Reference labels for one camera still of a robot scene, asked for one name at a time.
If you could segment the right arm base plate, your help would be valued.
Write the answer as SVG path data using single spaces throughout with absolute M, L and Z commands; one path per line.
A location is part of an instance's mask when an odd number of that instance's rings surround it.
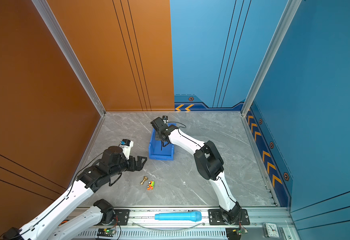
M 209 209 L 209 223 L 212 226 L 218 225 L 235 225 L 249 226 L 251 224 L 248 211 L 239 210 L 239 214 L 234 217 L 233 214 L 226 213 L 220 209 Z

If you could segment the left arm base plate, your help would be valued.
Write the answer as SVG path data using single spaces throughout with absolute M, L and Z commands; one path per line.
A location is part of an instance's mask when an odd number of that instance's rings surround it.
M 104 226 L 127 226 L 129 220 L 129 209 L 116 209 L 103 214 L 101 225 Z

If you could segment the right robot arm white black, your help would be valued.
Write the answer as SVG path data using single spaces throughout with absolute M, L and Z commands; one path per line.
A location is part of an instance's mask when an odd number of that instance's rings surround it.
M 232 194 L 224 172 L 224 160 L 212 141 L 199 141 L 157 117 L 150 123 L 162 143 L 173 144 L 194 156 L 199 174 L 208 180 L 218 197 L 224 222 L 233 225 L 241 221 L 243 209 Z

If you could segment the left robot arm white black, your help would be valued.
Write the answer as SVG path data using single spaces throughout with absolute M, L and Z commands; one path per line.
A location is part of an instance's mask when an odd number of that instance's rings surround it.
M 47 207 L 41 214 L 21 228 L 10 228 L 0 236 L 0 240 L 46 240 L 59 224 L 82 202 L 96 193 L 103 185 L 110 182 L 111 177 L 123 172 L 141 171 L 148 160 L 147 157 L 137 158 L 126 155 L 130 147 L 111 146 L 106 149 L 101 158 L 91 166 L 82 170 L 67 191 Z

